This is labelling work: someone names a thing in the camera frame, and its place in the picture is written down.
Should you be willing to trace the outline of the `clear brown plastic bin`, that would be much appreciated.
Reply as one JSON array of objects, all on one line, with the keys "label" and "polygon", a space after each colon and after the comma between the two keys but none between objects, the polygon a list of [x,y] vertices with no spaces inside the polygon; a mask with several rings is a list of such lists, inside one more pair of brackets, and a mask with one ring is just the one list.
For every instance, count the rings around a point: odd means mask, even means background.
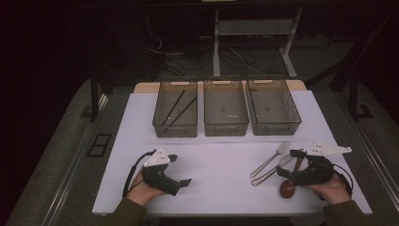
[{"label": "clear brown plastic bin", "polygon": [[206,79],[203,98],[205,136],[240,137],[246,134],[249,118],[240,77]]},{"label": "clear brown plastic bin", "polygon": [[[183,90],[185,90],[184,96],[171,113],[167,122],[162,125],[165,116]],[[196,80],[170,80],[160,82],[152,119],[152,126],[158,137],[197,136],[198,99],[174,122],[174,124],[169,125],[194,97],[198,97],[198,83]]]},{"label": "clear brown plastic bin", "polygon": [[255,136],[293,136],[302,119],[283,79],[250,78],[246,85],[247,107]]}]

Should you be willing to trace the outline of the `person's right hand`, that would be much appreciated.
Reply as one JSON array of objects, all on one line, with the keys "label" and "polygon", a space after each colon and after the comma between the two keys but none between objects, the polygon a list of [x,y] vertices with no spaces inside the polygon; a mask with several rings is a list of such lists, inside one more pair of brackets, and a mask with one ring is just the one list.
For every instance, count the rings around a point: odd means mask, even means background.
[{"label": "person's right hand", "polygon": [[343,181],[336,174],[328,182],[319,185],[308,185],[306,188],[321,196],[328,204],[339,204],[352,200],[345,189]]}]

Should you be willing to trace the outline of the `white metal desk frame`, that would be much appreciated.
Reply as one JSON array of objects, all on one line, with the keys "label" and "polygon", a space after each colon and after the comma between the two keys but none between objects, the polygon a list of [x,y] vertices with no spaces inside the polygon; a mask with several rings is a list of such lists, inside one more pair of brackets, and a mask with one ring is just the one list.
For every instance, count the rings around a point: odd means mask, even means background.
[{"label": "white metal desk frame", "polygon": [[287,40],[279,48],[283,65],[291,78],[297,78],[295,67],[290,59],[290,50],[295,38],[303,8],[297,8],[292,19],[260,19],[260,20],[221,20],[219,10],[215,11],[213,73],[220,76],[219,37],[222,36],[251,36],[251,35],[286,35]]}]

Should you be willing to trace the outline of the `brown wooden spoon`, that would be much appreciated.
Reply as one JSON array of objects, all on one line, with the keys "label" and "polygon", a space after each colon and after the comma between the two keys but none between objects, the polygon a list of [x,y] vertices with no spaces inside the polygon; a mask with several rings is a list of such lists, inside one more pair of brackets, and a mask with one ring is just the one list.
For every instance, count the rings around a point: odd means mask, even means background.
[{"label": "brown wooden spoon", "polygon": [[[294,172],[297,172],[302,164],[302,159],[298,158],[295,163]],[[295,186],[290,179],[285,180],[279,187],[279,194],[283,199],[291,199],[295,194]]]}]

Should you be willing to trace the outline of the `person's left hand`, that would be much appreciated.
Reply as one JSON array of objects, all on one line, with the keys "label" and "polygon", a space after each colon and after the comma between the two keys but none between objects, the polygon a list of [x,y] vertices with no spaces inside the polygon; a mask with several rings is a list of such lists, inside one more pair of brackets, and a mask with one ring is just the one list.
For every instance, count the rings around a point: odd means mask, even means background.
[{"label": "person's left hand", "polygon": [[132,186],[126,194],[126,198],[141,206],[145,206],[161,195],[164,195],[164,192],[147,185],[144,182],[141,172],[139,172],[133,180]]}]

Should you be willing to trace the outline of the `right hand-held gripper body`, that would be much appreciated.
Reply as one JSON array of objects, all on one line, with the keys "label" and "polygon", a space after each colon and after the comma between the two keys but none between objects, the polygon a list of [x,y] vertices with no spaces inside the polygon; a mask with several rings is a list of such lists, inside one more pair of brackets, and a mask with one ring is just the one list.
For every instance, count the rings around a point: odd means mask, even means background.
[{"label": "right hand-held gripper body", "polygon": [[291,172],[289,179],[294,186],[319,185],[328,182],[335,173],[335,169],[327,157],[334,154],[351,153],[352,149],[313,142],[303,151],[307,154],[305,158],[308,160],[308,166],[304,170]]}]

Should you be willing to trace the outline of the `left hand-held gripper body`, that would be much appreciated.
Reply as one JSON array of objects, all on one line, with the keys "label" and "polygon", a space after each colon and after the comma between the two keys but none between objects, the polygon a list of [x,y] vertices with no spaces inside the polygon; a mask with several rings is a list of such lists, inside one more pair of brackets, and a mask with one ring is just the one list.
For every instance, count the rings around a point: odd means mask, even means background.
[{"label": "left hand-held gripper body", "polygon": [[179,182],[165,174],[170,163],[172,162],[169,161],[168,153],[164,148],[155,149],[150,158],[145,161],[141,174],[147,185],[175,196],[181,187]]}]

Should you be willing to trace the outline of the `black metal stand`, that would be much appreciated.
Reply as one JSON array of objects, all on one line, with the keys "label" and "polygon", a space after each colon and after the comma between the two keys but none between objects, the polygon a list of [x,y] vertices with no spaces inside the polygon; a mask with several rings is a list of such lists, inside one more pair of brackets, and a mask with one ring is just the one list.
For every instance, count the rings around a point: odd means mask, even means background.
[{"label": "black metal stand", "polygon": [[373,117],[367,105],[358,104],[359,97],[359,80],[351,76],[349,79],[349,103],[348,111],[354,121],[360,119],[371,119]]},{"label": "black metal stand", "polygon": [[84,107],[80,117],[87,118],[90,122],[95,122],[107,100],[101,83],[103,82],[103,72],[100,68],[94,68],[90,72],[90,105]]}]

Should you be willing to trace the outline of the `aluminium floor rail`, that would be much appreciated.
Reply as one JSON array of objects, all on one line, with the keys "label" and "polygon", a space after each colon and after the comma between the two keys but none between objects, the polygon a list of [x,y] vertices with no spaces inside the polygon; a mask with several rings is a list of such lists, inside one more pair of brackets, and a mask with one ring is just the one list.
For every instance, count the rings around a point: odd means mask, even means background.
[{"label": "aluminium floor rail", "polygon": [[44,181],[50,186],[40,226],[56,225],[96,126],[91,118],[92,107],[102,111],[108,97],[101,94],[98,101],[91,101],[88,94],[76,94],[72,98],[40,160]]},{"label": "aluminium floor rail", "polygon": [[344,108],[348,137],[354,152],[349,156],[367,199],[383,198],[399,212],[399,126],[384,112],[362,111],[357,117]]}]

